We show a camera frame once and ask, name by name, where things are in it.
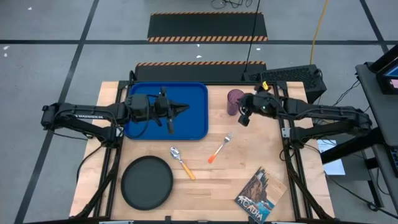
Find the black plate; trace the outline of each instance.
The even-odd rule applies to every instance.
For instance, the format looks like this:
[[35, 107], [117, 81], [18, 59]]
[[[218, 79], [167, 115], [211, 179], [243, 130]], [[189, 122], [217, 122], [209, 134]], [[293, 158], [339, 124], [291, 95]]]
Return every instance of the black plate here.
[[173, 173], [161, 158], [143, 156], [124, 171], [121, 190], [124, 200], [138, 210], [150, 210], [161, 205], [173, 187]]

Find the blue tray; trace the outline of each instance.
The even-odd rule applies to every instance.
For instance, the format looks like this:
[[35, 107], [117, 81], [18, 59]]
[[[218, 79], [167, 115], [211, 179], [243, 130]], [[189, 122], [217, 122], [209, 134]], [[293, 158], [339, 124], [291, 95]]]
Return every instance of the blue tray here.
[[[158, 95], [161, 87], [166, 87], [167, 98], [177, 103], [186, 103], [190, 107], [180, 113], [174, 120], [174, 134], [169, 134], [165, 118], [161, 118], [162, 126], [150, 120], [145, 133], [135, 140], [200, 140], [207, 134], [208, 122], [208, 92], [202, 83], [195, 82], [145, 82], [132, 86], [130, 95], [135, 93]], [[145, 126], [140, 123], [129, 122], [125, 125], [125, 135], [139, 134]]]

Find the gray floor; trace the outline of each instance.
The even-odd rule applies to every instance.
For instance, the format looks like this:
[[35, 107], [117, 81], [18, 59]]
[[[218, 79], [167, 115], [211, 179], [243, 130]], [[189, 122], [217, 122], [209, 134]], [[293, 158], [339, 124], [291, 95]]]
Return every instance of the gray floor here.
[[[385, 40], [398, 40], [396, 0], [366, 0]], [[93, 0], [0, 1], [0, 40], [78, 40]], [[254, 11], [257, 1], [250, 8]], [[261, 11], [270, 40], [311, 40], [323, 1], [263, 0]], [[222, 11], [236, 11], [227, 6]], [[215, 11], [210, 0], [100, 0], [87, 39], [144, 40], [152, 12]], [[330, 1], [319, 40], [377, 40], [359, 0]], [[56, 102], [77, 45], [0, 44], [0, 223], [13, 223], [42, 147], [42, 105]], [[102, 81], [126, 79], [138, 62], [245, 60], [248, 45], [85, 45], [67, 101], [95, 104]], [[268, 68], [309, 64], [310, 45], [254, 45], [251, 60]], [[379, 45], [317, 45], [314, 63], [328, 91], [321, 104], [334, 103], [355, 81], [354, 66], [383, 54]], [[359, 86], [340, 105], [368, 107]], [[75, 172], [85, 142], [53, 138], [25, 222], [67, 218], [75, 190]], [[365, 182], [343, 182], [371, 200]], [[334, 183], [329, 183], [336, 216], [342, 220], [396, 223], [372, 212]], [[385, 189], [381, 177], [381, 187]], [[386, 209], [394, 211], [383, 195]]]

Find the book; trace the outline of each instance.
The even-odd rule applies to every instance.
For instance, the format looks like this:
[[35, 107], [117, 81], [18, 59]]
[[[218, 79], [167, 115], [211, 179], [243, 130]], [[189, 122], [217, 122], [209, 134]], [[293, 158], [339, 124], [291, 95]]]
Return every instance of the book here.
[[260, 167], [235, 202], [258, 224], [264, 223], [287, 187]]

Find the fork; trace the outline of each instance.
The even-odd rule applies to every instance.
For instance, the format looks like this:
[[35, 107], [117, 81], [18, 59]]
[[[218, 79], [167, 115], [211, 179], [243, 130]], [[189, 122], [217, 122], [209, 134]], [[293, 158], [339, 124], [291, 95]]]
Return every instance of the fork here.
[[208, 163], [212, 163], [213, 160], [216, 158], [217, 153], [221, 150], [221, 148], [227, 143], [229, 142], [232, 137], [234, 136], [234, 133], [230, 132], [228, 133], [225, 138], [224, 138], [224, 143], [217, 149], [217, 151], [207, 160]]

